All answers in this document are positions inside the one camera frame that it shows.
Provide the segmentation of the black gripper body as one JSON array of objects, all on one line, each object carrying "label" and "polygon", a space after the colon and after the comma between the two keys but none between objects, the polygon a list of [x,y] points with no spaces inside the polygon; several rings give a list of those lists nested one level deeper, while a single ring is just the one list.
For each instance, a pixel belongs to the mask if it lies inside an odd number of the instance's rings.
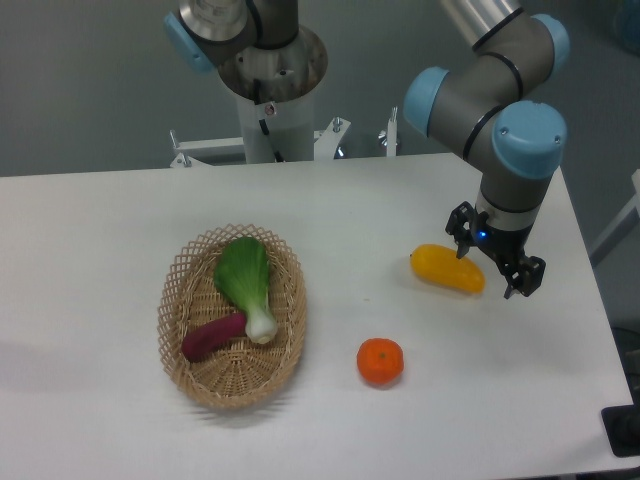
[{"label": "black gripper body", "polygon": [[472,245],[498,266],[533,264],[534,261],[525,253],[533,223],[533,210],[475,209],[470,226]]}]

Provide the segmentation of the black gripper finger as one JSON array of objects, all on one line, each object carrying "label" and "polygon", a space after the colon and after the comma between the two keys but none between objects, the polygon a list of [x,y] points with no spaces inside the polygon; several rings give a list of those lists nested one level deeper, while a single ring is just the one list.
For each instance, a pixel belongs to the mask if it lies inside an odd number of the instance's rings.
[{"label": "black gripper finger", "polygon": [[487,212],[479,213],[466,201],[451,212],[445,232],[453,237],[457,258],[464,258],[472,247],[480,247],[484,243],[487,219]]},{"label": "black gripper finger", "polygon": [[507,287],[504,298],[514,294],[524,297],[532,295],[542,284],[545,261],[536,256],[509,255],[502,261],[502,275]]}]

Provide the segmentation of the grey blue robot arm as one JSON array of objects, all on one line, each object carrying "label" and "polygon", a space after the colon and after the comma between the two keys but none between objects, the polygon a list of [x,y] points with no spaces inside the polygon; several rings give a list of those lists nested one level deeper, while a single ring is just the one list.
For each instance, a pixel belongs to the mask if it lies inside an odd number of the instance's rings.
[{"label": "grey blue robot arm", "polygon": [[[567,136],[561,114],[528,93],[565,63],[563,25],[516,1],[443,5],[476,59],[462,74],[421,72],[402,107],[406,121],[482,175],[477,200],[454,209],[446,232],[459,255],[477,248],[530,295],[545,262],[525,244],[559,167]],[[175,50],[195,71],[216,71],[236,98],[250,163],[332,158],[312,125],[313,96],[327,70],[322,41],[299,21],[294,1],[182,1],[164,20]]]}]

